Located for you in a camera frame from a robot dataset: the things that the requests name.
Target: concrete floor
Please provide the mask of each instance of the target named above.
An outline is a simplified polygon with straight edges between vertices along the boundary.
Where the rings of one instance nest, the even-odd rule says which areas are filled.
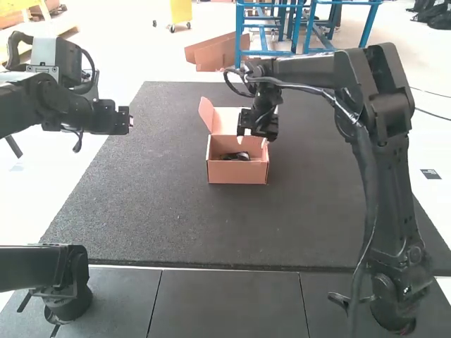
[[[88,50],[101,70],[100,94],[117,104],[129,104],[143,81],[222,82],[220,73],[197,73],[185,61],[183,47],[235,30],[233,4],[193,3],[192,29],[183,25],[175,34],[152,20],[161,17],[162,0],[67,0],[71,15],[80,20],[80,32],[70,39]],[[451,95],[449,79],[451,31],[432,30],[410,21],[413,0],[386,2],[379,8],[370,44],[394,42],[413,87]],[[336,47],[358,44],[366,20],[365,6],[345,6],[341,31],[334,36]],[[328,7],[319,6],[325,18]],[[252,46],[259,45],[258,35]],[[286,47],[286,43],[273,46]],[[451,118],[450,100],[414,91],[419,108]],[[451,123],[416,113],[409,150],[412,188],[427,214],[451,245]],[[0,142],[0,244],[37,242],[64,204],[68,195],[95,157],[106,137],[85,135],[83,150],[71,151],[76,140],[71,134],[43,133],[33,127],[16,135],[24,151],[17,160]],[[426,180],[419,169],[434,168],[443,180]],[[439,283],[451,300],[451,279]],[[0,309],[9,294],[0,294]]]

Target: cable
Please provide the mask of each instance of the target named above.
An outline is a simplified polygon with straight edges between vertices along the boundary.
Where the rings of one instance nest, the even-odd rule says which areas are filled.
[[[87,52],[86,49],[81,49],[81,51],[82,51],[82,54],[84,56],[86,56],[87,60],[89,61],[89,65],[91,66],[92,75],[91,75],[91,80],[89,81],[88,84],[83,83],[72,89],[72,91],[74,93],[79,94],[79,95],[89,93],[89,91],[93,88],[94,83],[96,82],[96,67],[94,64],[94,60],[92,60],[91,55]]]
[[[433,116],[434,118],[441,118],[442,120],[445,120],[445,121],[451,121],[451,118],[446,118],[446,117],[444,117],[444,116],[436,115],[436,114],[431,113],[431,112],[429,112],[429,111],[425,111],[425,110],[423,110],[423,109],[421,109],[421,108],[415,108],[415,110],[416,110],[416,111],[421,111],[422,113],[425,113],[425,114],[428,114],[428,115],[430,115],[430,116]]]
[[[81,130],[80,132],[77,132],[75,130],[67,129],[63,125],[61,126],[61,129],[66,132],[73,132],[75,135],[77,135],[78,141],[75,144],[75,146],[72,148],[72,151],[76,154],[79,153],[80,150],[82,150],[83,130]]]
[[[238,90],[233,84],[232,82],[230,82],[230,80],[228,79],[228,73],[234,73],[236,75],[238,75],[241,79],[241,81],[245,84],[245,79],[244,76],[245,74],[240,71],[240,70],[236,70],[234,68],[226,68],[224,70],[224,81],[227,84],[227,86],[232,90],[232,92],[234,92],[235,94],[238,94],[240,96],[244,96],[244,97],[249,97],[249,98],[254,98],[255,95],[253,95],[253,93],[245,93],[245,92],[241,92],[240,90]]]
[[[448,96],[448,95],[443,95],[443,94],[438,94],[438,93],[434,93],[434,92],[429,92],[429,91],[427,91],[427,90],[419,89],[419,88],[415,88],[415,87],[410,87],[410,88],[411,88],[411,89],[418,90],[419,92],[423,92],[423,93],[428,93],[428,94],[432,94],[432,95],[436,95],[436,96],[445,97],[446,99],[451,99],[451,96]]]
[[[360,303],[360,291],[365,273],[365,266],[368,260],[369,249],[376,231],[377,213],[378,213],[378,178],[376,160],[374,158],[371,140],[368,130],[360,123],[356,123],[357,146],[362,163],[362,180],[364,183],[365,199],[366,199],[366,220],[364,229],[364,241],[361,247],[359,262],[352,275],[351,283],[351,300],[348,311],[348,329],[349,337],[355,338],[357,334],[357,315],[358,305]]]
[[[276,85],[280,88],[286,88],[286,89],[296,89],[300,90],[302,92],[306,92],[309,94],[314,95],[324,95],[325,90],[312,87],[312,86],[306,86],[305,84],[297,84],[297,83],[291,83],[291,82],[284,82],[280,81],[274,77],[268,77],[268,76],[262,76],[262,77],[250,77],[245,75],[245,80],[248,82],[265,82],[265,83],[271,83],[273,85]]]

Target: robotic arm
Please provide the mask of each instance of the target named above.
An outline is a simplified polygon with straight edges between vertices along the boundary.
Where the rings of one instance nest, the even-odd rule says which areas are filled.
[[[20,64],[18,43],[32,44],[30,64]],[[132,127],[127,106],[99,99],[99,71],[91,56],[60,37],[37,38],[14,32],[8,40],[8,71],[0,73],[0,139],[40,124],[44,131],[125,135]],[[81,68],[85,55],[91,69]],[[79,318],[89,308],[92,293],[86,248],[81,245],[41,244],[0,246],[0,292],[29,289],[18,309],[31,296],[44,301],[44,316],[55,330]]]
[[[32,44],[30,64],[20,64],[18,44]],[[33,38],[14,32],[8,40],[7,72],[0,73],[0,139],[33,125],[44,131],[125,135],[132,126],[128,107],[99,99],[99,71],[91,56],[60,37]],[[82,70],[82,55],[91,69]]]
[[[236,90],[228,73],[238,74],[249,93]],[[328,298],[347,311],[350,337],[356,335],[357,306],[364,302],[386,330],[412,332],[433,276],[416,224],[407,160],[414,100],[395,46],[250,60],[244,70],[226,69],[224,78],[235,93],[253,98],[251,109],[241,111],[237,135],[249,129],[276,140],[283,89],[320,95],[334,108],[337,129],[359,165],[366,219],[351,296],[331,292]],[[373,296],[360,299],[365,270]]]

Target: blue metal frame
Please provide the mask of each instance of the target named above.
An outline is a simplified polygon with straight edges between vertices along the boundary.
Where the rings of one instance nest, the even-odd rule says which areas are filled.
[[[302,10],[303,4],[294,4],[296,0],[290,0],[291,4],[288,5],[288,0],[279,0],[280,3],[276,4],[276,0],[272,0],[271,4],[255,4],[245,3],[245,0],[237,0],[236,2],[236,37],[235,37],[235,67],[239,68],[241,64],[242,56],[289,56],[296,53],[297,40],[299,38],[299,27],[301,23],[301,16],[297,15],[294,24],[293,38],[291,43],[291,51],[270,51],[268,50],[268,42],[266,40],[265,28],[278,29],[278,41],[283,41],[283,30],[285,27],[285,17],[287,8],[299,8]],[[258,16],[247,17],[245,15],[246,8],[256,8]],[[263,8],[271,8],[271,16],[266,16],[263,13]],[[274,16],[274,8],[278,8],[278,15]],[[246,23],[246,20],[275,20],[274,24],[254,24]],[[241,35],[245,27],[259,28],[259,35],[261,40],[261,50],[242,51],[240,48]]]
[[[350,0],[311,0],[311,5],[304,6],[303,0],[279,0],[279,4],[276,4],[276,0],[271,0],[270,4],[256,4],[245,3],[245,0],[237,0],[236,2],[236,37],[235,37],[235,67],[239,68],[241,64],[242,56],[290,56],[296,54],[297,40],[299,39],[299,29],[301,26],[307,26],[307,32],[304,40],[303,54],[317,53],[324,51],[335,51],[335,47],[330,42],[333,38],[335,31],[335,25],[337,22],[337,12],[342,5],[363,5],[370,6],[368,18],[366,19],[365,27],[362,32],[359,47],[363,48],[368,42],[368,38],[373,27],[374,18],[380,4],[383,0],[369,0],[368,1],[350,1]],[[328,20],[314,20],[316,6],[318,4],[332,5]],[[303,8],[310,7],[310,12],[303,11]],[[256,8],[258,16],[246,16],[246,8]],[[263,8],[271,8],[271,15],[266,16],[263,13]],[[275,15],[275,8],[278,9],[277,15]],[[290,51],[270,51],[268,50],[268,42],[266,40],[265,28],[278,29],[278,41],[283,41],[283,31],[285,27],[286,11],[289,9],[288,16],[288,39],[292,40]],[[246,23],[246,20],[274,20],[274,24],[256,24]],[[259,28],[259,35],[261,40],[261,50],[254,51],[242,51],[240,48],[241,35],[245,27]],[[329,28],[329,32],[325,35],[322,33],[320,27]],[[310,48],[311,35],[315,34],[321,41],[323,48]]]
[[[379,5],[383,3],[383,0],[369,0],[369,1],[341,1],[341,0],[311,0],[310,13],[302,12],[303,18],[308,22],[307,23],[307,32],[305,34],[304,48],[302,53],[318,53],[324,51],[335,51],[335,47],[331,44],[331,40],[333,38],[333,32],[335,30],[335,24],[337,22],[337,16],[335,14],[337,10],[337,6],[339,5],[362,5],[362,6],[371,6],[369,10],[368,17],[365,22],[365,27],[362,32],[362,37],[360,38],[359,48],[363,48],[366,46],[368,42],[369,35],[371,33],[371,28],[373,27],[374,19],[376,17],[376,13]],[[319,28],[319,24],[315,22],[315,11],[317,4],[328,4],[332,5],[332,9],[330,10],[329,15],[329,27],[330,30],[327,35],[324,35]],[[324,48],[310,48],[311,34],[315,34],[323,44]]]

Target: black rubber mat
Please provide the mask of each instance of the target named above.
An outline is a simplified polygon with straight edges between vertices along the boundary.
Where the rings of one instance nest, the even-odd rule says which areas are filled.
[[[351,274],[301,273],[302,293],[310,338],[347,337],[345,311],[327,299],[328,292],[349,296]],[[369,278],[362,287],[362,296],[371,295]],[[448,338],[451,333],[451,305],[436,281],[420,304],[416,329],[409,338]],[[396,338],[374,320],[368,304],[359,307],[358,338]]]
[[[353,269],[364,195],[328,104],[285,91],[268,185],[209,185],[201,96],[251,104],[222,83],[144,83],[135,128],[107,139],[42,241],[84,244],[95,263]],[[435,273],[450,275],[451,251],[415,205]]]
[[[308,338],[299,274],[165,270],[149,338]]]
[[[160,270],[90,268],[91,307],[56,338],[147,338],[149,322],[160,283]],[[27,291],[13,294],[0,313],[0,337],[49,338],[54,325],[44,318],[44,302],[32,297],[17,313]]]

